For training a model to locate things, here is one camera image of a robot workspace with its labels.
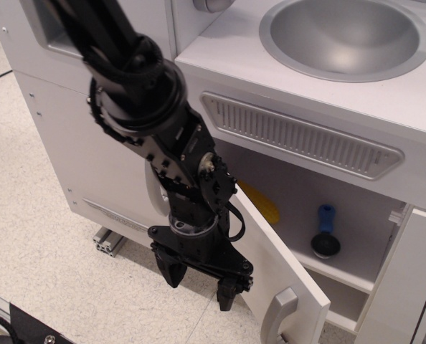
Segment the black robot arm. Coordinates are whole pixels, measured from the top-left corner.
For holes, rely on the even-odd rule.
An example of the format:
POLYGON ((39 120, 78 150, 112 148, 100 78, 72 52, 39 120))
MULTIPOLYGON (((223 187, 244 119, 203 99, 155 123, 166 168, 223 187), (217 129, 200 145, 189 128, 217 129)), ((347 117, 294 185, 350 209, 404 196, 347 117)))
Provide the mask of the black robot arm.
POLYGON ((252 264, 229 232, 237 181, 189 104, 181 70, 135 32, 117 1, 48 1, 90 71, 90 109, 104 133, 149 164, 169 203, 169 224, 148 235, 158 268, 177 287, 188 268, 218 281, 223 311, 252 286, 252 264))

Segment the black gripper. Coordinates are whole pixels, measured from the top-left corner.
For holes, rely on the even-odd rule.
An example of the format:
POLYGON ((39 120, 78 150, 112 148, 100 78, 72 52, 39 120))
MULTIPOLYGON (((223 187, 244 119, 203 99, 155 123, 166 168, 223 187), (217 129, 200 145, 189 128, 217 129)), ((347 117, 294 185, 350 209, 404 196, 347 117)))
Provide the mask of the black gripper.
POLYGON ((214 217, 205 226, 190 226, 170 217, 168 226, 152 226, 148 236, 157 266, 167 284, 178 287, 189 267, 218 279, 217 301, 221 311, 230 311, 243 287, 252 286, 253 265, 232 245, 245 234, 245 220, 240 230, 229 235, 229 213, 214 217))

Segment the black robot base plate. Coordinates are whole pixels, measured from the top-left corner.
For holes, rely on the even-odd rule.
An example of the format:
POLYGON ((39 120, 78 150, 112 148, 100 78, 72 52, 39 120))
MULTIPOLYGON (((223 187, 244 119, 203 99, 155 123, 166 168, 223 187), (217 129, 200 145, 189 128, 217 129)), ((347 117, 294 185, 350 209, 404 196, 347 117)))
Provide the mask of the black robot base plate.
POLYGON ((21 343, 72 344, 62 333, 31 316, 16 305, 9 304, 10 323, 21 343))

